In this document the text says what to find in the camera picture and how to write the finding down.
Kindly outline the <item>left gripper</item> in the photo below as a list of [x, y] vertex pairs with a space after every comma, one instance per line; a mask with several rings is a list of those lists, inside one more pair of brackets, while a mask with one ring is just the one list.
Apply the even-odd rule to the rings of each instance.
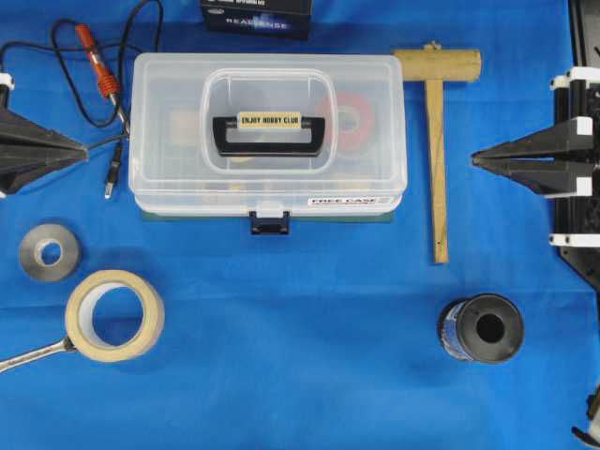
[[8, 109], [10, 93], [15, 89], [13, 77], [0, 73], [1, 144], [67, 150], [79, 157], [26, 160], [1, 157], [1, 193], [11, 195], [48, 173], [59, 171], [89, 159], [88, 149], [80, 142], [42, 127]]

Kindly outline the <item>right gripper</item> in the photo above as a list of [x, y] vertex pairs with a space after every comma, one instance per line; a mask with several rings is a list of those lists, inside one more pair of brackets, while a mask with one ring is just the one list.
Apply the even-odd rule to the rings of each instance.
[[[555, 77], [550, 88], [554, 94], [554, 122], [558, 124], [516, 141], [475, 152], [472, 165], [509, 178], [537, 195], [557, 197], [554, 199], [553, 233], [549, 237], [551, 245], [597, 248], [599, 70], [572, 67], [566, 74]], [[576, 162], [481, 160], [556, 156], [573, 156]]]

